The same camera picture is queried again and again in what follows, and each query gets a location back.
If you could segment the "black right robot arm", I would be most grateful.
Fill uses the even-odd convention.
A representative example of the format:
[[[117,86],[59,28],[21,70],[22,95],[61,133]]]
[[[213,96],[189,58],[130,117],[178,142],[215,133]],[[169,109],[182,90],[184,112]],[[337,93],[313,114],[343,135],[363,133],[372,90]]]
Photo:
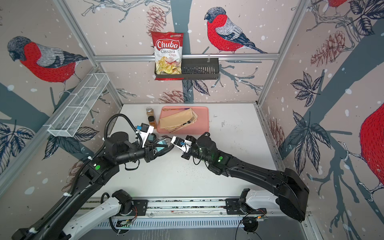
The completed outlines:
[[[295,171],[269,170],[241,161],[218,150],[208,132],[198,139],[173,137],[172,144],[183,151],[182,158],[204,161],[216,175],[238,178],[269,191],[277,197],[276,203],[285,215],[299,222],[305,220],[310,191]]]

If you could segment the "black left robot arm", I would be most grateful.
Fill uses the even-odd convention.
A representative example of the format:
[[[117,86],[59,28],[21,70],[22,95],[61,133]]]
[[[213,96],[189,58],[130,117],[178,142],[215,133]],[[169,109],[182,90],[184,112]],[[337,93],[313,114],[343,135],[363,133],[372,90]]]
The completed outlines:
[[[136,142],[129,141],[125,132],[108,136],[110,123],[118,117],[124,118],[134,131]],[[120,165],[147,163],[173,149],[165,138],[147,143],[151,134],[149,125],[135,127],[124,114],[109,118],[104,130],[105,141],[92,159],[87,160],[74,177],[69,191],[36,223],[29,228],[18,229],[13,240],[77,240],[99,222],[114,215],[137,214],[132,197],[123,190],[115,192],[105,203],[84,216],[74,219],[75,214],[98,190],[120,171]]]

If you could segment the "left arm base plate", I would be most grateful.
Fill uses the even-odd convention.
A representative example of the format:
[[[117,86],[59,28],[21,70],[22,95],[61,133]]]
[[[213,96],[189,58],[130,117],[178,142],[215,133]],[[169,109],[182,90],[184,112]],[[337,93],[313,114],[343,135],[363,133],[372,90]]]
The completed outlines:
[[[148,203],[148,200],[127,201],[126,203],[122,204],[119,215],[129,217],[145,216]]]

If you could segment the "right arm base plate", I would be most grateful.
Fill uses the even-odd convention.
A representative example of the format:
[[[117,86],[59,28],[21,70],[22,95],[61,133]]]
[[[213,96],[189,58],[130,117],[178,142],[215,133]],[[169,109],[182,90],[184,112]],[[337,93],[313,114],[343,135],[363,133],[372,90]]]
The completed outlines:
[[[254,209],[250,207],[245,199],[226,199],[226,205],[224,209],[226,209],[228,215],[266,215],[267,209]]]

